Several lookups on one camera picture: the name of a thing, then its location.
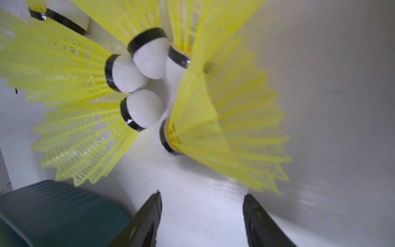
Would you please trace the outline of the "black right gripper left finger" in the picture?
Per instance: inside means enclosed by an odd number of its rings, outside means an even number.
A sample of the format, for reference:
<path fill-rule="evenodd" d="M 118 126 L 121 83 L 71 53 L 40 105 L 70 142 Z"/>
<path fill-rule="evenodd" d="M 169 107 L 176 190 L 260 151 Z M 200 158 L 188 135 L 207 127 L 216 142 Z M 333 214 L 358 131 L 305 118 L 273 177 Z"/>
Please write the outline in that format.
<path fill-rule="evenodd" d="M 161 194 L 160 191 L 157 191 L 150 196 L 109 246 L 155 247 L 162 210 Z"/>

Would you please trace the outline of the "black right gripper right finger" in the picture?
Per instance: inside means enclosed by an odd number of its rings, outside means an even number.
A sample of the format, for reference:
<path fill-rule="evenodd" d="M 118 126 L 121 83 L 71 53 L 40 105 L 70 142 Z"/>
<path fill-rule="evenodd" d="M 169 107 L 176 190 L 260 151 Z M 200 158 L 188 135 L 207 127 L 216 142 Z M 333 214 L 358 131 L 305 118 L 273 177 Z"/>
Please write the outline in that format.
<path fill-rule="evenodd" d="M 243 216 L 250 247 L 296 247 L 250 193 L 244 197 Z"/>

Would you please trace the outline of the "teal plastic storage box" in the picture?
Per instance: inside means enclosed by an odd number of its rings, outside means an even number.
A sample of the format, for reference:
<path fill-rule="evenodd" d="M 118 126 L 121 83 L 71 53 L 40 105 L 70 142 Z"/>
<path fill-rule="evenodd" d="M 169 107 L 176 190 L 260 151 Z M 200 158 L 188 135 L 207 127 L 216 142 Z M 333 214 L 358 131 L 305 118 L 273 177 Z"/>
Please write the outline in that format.
<path fill-rule="evenodd" d="M 119 203 L 64 182 L 1 195 L 2 247 L 106 247 L 129 221 Z"/>

